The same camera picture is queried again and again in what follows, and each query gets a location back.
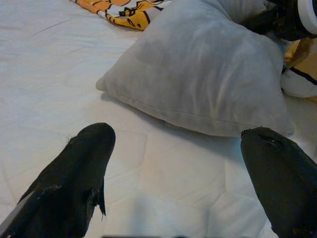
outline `striped fabric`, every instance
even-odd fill
[[[145,30],[171,0],[71,0],[116,25]]]

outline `gray pillow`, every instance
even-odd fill
[[[290,135],[279,84],[283,52],[232,21],[263,8],[260,0],[174,0],[96,87],[209,135],[238,136],[257,126]]]

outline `black object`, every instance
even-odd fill
[[[310,20],[317,21],[317,0],[308,0],[311,4],[311,9],[308,7],[308,12],[315,13],[310,18],[307,17],[307,11],[299,11],[299,4],[307,0],[269,0],[276,4],[275,7],[269,9],[258,16],[251,17],[242,22],[241,25],[258,34],[265,34],[272,31],[278,38],[288,41],[296,41],[303,38],[317,38],[316,31],[311,26]]]
[[[244,131],[241,150],[257,196],[280,238],[317,238],[317,165],[271,129]]]
[[[114,144],[105,123],[81,130],[21,197],[0,238],[83,237],[95,206],[106,214],[104,176]]]

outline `white sheet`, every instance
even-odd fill
[[[275,237],[238,138],[169,127],[95,89],[140,34],[68,0],[0,1],[0,222],[71,136],[104,121],[117,134],[107,216],[95,210],[87,238]],[[316,105],[287,105],[292,139],[316,159]]]

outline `quilted mattress cover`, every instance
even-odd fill
[[[68,0],[0,1],[0,222],[72,136],[106,122],[107,213],[85,237],[275,238],[239,138],[170,127],[95,89],[140,35]],[[316,105],[285,100],[292,139],[316,161]]]

